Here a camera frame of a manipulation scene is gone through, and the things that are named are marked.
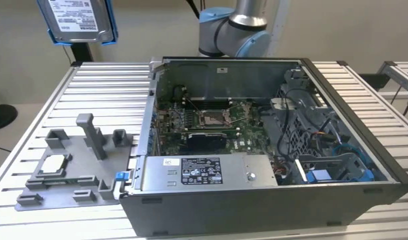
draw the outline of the aluminum rail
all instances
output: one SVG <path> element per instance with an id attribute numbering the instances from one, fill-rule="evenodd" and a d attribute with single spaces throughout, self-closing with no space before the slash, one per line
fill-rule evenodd
<path id="1" fill-rule="evenodd" d="M 408 91 L 408 61 L 385 61 L 377 73 L 387 74 Z"/>
<path id="2" fill-rule="evenodd" d="M 408 121 L 348 66 L 315 62 L 327 80 L 408 173 Z M 148 63 L 84 63 L 72 67 L 0 169 L 0 239 L 135 239 L 121 205 L 17 212 L 16 198 L 30 177 L 52 128 L 83 135 L 79 113 L 92 112 L 104 134 L 124 128 L 139 140 L 149 87 Z M 129 166 L 135 166 L 135 150 Z M 371 208 L 348 226 L 180 237 L 180 240 L 408 239 L 408 194 Z"/>

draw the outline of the hard drive label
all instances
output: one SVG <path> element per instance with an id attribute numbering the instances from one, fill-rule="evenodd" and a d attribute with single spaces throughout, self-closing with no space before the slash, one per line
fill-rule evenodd
<path id="1" fill-rule="evenodd" d="M 92 0 L 48 0 L 61 32 L 97 32 Z"/>
<path id="2" fill-rule="evenodd" d="M 183 158 L 181 183 L 184 185 L 223 184 L 220 158 Z"/>

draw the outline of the metal case frame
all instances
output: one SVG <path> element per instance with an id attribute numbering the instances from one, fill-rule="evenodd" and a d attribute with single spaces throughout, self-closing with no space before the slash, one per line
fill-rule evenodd
<path id="1" fill-rule="evenodd" d="M 147 171 L 144 143 L 148 146 L 148 139 L 143 137 L 139 153 L 144 155 L 137 159 L 135 181 L 131 189 L 125 188 L 129 194 L 120 198 L 139 236 L 257 232 L 348 225 L 371 207 L 391 204 L 408 192 L 405 171 L 307 58 L 165 57 L 164 61 L 196 59 L 297 61 L 319 88 L 321 97 L 331 103 L 364 143 L 368 154 L 380 161 L 395 181 L 291 185 L 247 190 L 141 191 Z M 148 101 L 153 103 L 155 94 Z M 153 104 L 147 108 L 148 114 L 152 114 L 149 108 L 153 108 Z M 145 113 L 141 136 L 149 135 L 151 118 Z"/>

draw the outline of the blue latch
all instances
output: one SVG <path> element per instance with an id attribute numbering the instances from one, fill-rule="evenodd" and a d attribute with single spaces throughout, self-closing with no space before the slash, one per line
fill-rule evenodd
<path id="1" fill-rule="evenodd" d="M 127 182 L 129 179 L 131 179 L 129 171 L 119 171 L 115 175 L 115 181 L 117 182 Z"/>

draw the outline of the warning label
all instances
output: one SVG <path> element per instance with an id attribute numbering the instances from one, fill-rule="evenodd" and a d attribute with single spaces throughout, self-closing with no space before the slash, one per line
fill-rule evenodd
<path id="1" fill-rule="evenodd" d="M 183 158 L 181 183 L 184 185 L 223 184 L 220 158 Z"/>
<path id="2" fill-rule="evenodd" d="M 91 0 L 48 0 L 61 32 L 97 32 Z"/>

